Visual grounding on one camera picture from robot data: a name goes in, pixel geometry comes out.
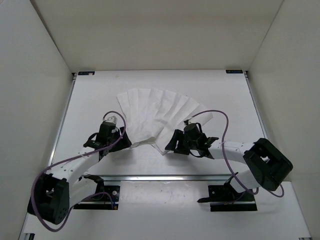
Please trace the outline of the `white pleated skirt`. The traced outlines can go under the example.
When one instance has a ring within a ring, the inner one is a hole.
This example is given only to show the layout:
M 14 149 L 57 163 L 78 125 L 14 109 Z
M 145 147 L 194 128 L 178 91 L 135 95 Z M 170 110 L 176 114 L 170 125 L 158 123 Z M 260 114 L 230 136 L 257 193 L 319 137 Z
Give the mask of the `white pleated skirt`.
M 175 130 L 182 130 L 184 121 L 205 125 L 213 118 L 210 112 L 192 117 L 207 108 L 191 97 L 169 90 L 132 88 L 116 96 L 126 120 L 126 133 L 131 147 L 151 145 L 161 155 L 168 151 Z

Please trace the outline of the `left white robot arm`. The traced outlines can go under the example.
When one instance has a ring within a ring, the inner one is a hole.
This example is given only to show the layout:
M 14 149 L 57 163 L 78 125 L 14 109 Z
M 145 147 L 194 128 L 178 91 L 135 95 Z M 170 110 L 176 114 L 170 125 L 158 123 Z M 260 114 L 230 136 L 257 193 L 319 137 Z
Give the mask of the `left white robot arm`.
M 131 146 L 124 129 L 117 127 L 115 116 L 103 120 L 99 131 L 89 136 L 76 159 L 55 163 L 41 173 L 32 185 L 27 212 L 58 225 L 82 199 L 104 196 L 103 179 L 87 171 L 108 153 Z

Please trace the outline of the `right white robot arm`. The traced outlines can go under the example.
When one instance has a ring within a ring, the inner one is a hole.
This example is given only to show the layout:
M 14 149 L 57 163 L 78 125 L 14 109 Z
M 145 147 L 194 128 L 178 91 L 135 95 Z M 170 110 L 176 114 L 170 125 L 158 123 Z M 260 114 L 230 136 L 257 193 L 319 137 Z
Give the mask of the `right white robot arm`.
M 231 168 L 231 161 L 247 165 L 248 169 L 243 172 L 229 170 L 231 177 L 224 184 L 224 195 L 229 200 L 258 188 L 274 192 L 293 170 L 288 158 L 266 138 L 249 143 L 225 141 L 206 136 L 198 122 L 184 123 L 183 130 L 174 131 L 165 146 L 166 151 L 182 155 L 197 152 L 197 158 L 223 159 L 228 168 Z

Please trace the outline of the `left blue corner label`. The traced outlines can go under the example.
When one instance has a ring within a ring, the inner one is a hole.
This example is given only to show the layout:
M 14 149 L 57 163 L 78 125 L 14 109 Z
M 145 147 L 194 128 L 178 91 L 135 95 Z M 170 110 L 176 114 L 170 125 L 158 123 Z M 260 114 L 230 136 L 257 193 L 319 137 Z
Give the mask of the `left blue corner label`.
M 95 71 L 79 71 L 77 73 L 78 76 L 93 76 Z

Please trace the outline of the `blue corner label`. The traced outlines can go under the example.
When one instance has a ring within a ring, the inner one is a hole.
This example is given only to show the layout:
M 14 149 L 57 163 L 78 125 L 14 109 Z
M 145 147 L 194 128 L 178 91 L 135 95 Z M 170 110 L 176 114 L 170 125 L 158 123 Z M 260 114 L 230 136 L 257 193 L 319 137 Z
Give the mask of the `blue corner label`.
M 227 74 L 243 74 L 243 71 L 240 69 L 226 69 Z
M 78 76 L 93 76 L 95 71 L 79 71 L 77 73 Z

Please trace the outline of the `right blue corner label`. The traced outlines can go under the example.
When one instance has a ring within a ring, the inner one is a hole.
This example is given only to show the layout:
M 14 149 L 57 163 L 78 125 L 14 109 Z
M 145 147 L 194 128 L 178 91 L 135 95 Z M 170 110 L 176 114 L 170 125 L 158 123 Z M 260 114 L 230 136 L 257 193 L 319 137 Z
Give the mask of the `right blue corner label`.
M 227 74 L 243 74 L 243 71 L 240 69 L 226 69 Z

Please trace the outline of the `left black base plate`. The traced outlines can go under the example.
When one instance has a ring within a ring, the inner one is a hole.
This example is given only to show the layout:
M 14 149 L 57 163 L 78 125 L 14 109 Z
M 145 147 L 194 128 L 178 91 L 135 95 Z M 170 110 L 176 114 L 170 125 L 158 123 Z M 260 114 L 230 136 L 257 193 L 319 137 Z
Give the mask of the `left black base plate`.
M 120 193 L 121 184 L 119 181 L 105 181 L 104 187 L 97 187 L 95 196 L 87 197 L 73 208 L 75 210 L 117 211 L 119 209 Z

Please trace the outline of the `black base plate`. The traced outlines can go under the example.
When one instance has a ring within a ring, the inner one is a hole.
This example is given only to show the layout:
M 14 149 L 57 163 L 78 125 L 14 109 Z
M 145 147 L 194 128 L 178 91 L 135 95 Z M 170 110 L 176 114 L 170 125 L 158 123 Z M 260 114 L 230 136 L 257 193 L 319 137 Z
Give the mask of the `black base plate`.
M 209 203 L 211 212 L 255 212 L 258 210 L 255 197 L 244 191 L 237 193 L 227 185 L 209 185 L 208 197 L 197 200 Z
M 73 208 L 75 210 L 117 211 L 119 209 L 120 193 L 121 184 L 119 181 L 105 181 L 104 187 L 97 187 L 95 196 L 87 197 Z

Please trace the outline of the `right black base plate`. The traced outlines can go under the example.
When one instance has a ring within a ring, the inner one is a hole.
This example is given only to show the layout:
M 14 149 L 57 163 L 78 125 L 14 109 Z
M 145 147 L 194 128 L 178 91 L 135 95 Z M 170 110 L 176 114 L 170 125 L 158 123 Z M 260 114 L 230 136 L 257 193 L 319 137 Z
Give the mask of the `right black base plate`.
M 209 203 L 211 212 L 255 212 L 258 210 L 255 197 L 244 191 L 237 193 L 227 185 L 209 185 L 208 197 L 197 200 Z

